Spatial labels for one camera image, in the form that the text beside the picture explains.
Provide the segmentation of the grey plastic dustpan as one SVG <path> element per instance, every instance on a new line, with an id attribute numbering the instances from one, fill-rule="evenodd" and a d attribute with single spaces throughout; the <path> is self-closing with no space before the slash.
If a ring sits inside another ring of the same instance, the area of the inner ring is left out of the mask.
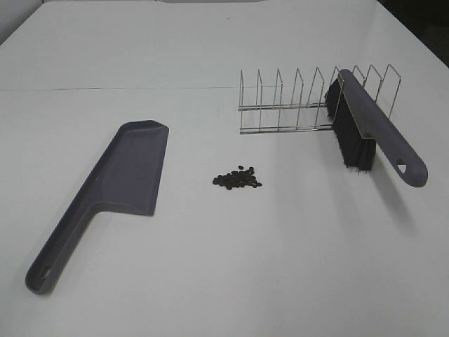
<path id="1" fill-rule="evenodd" d="M 28 269 L 25 285 L 32 293 L 54 289 L 96 214 L 154 215 L 168 134 L 153 120 L 120 126 Z"/>

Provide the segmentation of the pile of coffee beans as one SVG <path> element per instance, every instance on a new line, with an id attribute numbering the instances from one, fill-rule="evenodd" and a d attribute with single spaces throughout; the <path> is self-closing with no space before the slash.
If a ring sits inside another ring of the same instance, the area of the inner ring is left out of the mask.
<path id="1" fill-rule="evenodd" d="M 224 187 L 227 190 L 244 187 L 257 189 L 263 186 L 255 176 L 255 168 L 253 166 L 245 168 L 242 165 L 239 165 L 235 171 L 215 176 L 212 180 L 212 184 Z"/>

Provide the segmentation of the grey hand brush black bristles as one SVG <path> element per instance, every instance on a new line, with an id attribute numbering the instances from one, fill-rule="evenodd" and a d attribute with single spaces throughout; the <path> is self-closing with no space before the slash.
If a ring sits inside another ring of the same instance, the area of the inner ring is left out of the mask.
<path id="1" fill-rule="evenodd" d="M 405 183 L 427 184 L 428 170 L 421 157 L 350 70 L 337 73 L 326 93 L 326 105 L 346 167 L 371 171 L 379 146 Z"/>

